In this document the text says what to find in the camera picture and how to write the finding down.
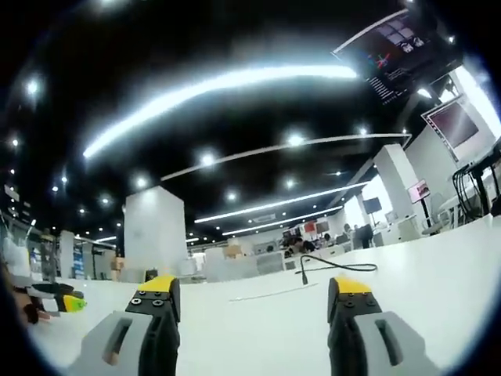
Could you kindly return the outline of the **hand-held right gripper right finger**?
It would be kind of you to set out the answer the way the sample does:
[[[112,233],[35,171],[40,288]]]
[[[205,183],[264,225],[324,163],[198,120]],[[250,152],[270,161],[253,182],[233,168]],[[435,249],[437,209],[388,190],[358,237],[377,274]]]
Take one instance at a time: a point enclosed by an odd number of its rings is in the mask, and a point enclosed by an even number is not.
[[[332,375],[439,375],[424,339],[400,316],[383,311],[370,288],[330,280],[327,345]]]

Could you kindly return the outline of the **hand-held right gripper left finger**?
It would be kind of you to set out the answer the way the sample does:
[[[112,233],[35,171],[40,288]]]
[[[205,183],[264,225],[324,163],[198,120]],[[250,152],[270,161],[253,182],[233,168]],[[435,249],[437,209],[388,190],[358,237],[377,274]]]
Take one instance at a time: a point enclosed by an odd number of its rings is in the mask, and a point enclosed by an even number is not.
[[[138,286],[124,311],[114,311],[84,336],[68,375],[174,375],[181,320],[180,283],[158,276]]]

